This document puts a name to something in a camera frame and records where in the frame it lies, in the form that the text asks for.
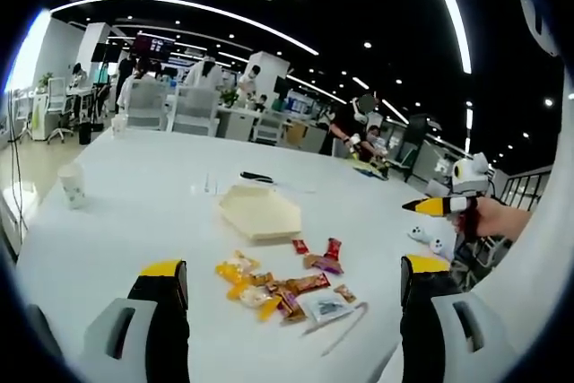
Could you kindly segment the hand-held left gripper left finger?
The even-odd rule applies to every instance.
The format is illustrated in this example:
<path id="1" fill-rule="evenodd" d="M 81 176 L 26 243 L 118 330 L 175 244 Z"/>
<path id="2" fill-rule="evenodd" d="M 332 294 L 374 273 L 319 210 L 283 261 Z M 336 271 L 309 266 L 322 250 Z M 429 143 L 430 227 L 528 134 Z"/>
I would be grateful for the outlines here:
<path id="1" fill-rule="evenodd" d="M 78 368 L 87 382 L 188 382 L 187 264 L 146 267 L 125 298 L 88 326 Z"/>

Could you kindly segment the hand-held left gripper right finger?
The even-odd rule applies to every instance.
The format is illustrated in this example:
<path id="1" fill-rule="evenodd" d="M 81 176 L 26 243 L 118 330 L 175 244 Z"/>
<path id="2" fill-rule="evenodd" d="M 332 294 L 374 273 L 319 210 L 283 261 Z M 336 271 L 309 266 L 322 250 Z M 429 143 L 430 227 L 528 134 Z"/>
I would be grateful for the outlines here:
<path id="1" fill-rule="evenodd" d="M 515 362 L 499 316 L 443 260 L 401 258 L 401 307 L 404 382 L 501 382 Z"/>

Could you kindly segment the person's right hand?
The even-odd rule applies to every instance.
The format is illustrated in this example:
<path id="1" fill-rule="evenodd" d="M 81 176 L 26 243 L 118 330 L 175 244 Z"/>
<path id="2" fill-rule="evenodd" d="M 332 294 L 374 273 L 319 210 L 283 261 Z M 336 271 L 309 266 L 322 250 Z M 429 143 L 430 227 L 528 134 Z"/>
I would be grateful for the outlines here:
<path id="1" fill-rule="evenodd" d="M 477 199 L 476 234 L 479 237 L 502 236 L 516 241 L 528 225 L 533 213 L 519 208 L 503 205 L 488 198 Z"/>

